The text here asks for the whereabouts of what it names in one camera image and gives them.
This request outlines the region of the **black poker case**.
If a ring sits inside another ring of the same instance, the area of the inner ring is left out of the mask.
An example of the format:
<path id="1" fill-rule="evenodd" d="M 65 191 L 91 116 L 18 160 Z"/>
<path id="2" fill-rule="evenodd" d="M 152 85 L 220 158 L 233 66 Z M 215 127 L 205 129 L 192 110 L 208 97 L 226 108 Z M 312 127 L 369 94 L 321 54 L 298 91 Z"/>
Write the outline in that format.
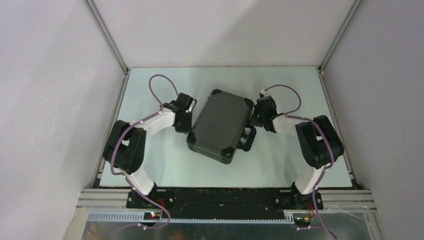
<path id="1" fill-rule="evenodd" d="M 236 150 L 248 152 L 256 137 L 251 125 L 254 102 L 221 89 L 208 96 L 198 118 L 189 131 L 188 148 L 198 154 L 230 164 Z"/>

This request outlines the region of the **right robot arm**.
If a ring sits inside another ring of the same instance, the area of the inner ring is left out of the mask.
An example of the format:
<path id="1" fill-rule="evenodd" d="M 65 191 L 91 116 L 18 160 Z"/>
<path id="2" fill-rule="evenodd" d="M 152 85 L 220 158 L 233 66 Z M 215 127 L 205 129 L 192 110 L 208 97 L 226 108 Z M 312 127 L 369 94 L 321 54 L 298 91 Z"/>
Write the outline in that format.
<path id="1" fill-rule="evenodd" d="M 271 96 L 259 95 L 254 105 L 251 123 L 268 132 L 297 137 L 304 159 L 300 176 L 294 181 L 297 191 L 291 194 L 291 204 L 304 209 L 311 202 L 310 194 L 318 189 L 323 173 L 344 154 L 344 145 L 326 115 L 314 118 L 277 113 Z"/>

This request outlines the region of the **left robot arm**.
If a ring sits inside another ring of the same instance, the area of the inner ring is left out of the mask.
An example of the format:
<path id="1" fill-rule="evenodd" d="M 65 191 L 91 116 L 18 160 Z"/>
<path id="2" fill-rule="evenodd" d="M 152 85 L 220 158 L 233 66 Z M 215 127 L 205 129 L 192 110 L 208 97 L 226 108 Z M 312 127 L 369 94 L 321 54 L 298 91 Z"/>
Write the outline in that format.
<path id="1" fill-rule="evenodd" d="M 192 128 L 193 109 L 197 100 L 179 93 L 175 100 L 161 103 L 158 111 L 133 123 L 116 121 L 106 141 L 102 157 L 109 163 L 114 176 L 122 176 L 139 193 L 138 201 L 145 208 L 153 208 L 158 194 L 156 184 L 148 176 L 143 162 L 148 138 L 173 127 L 177 133 L 187 134 Z"/>

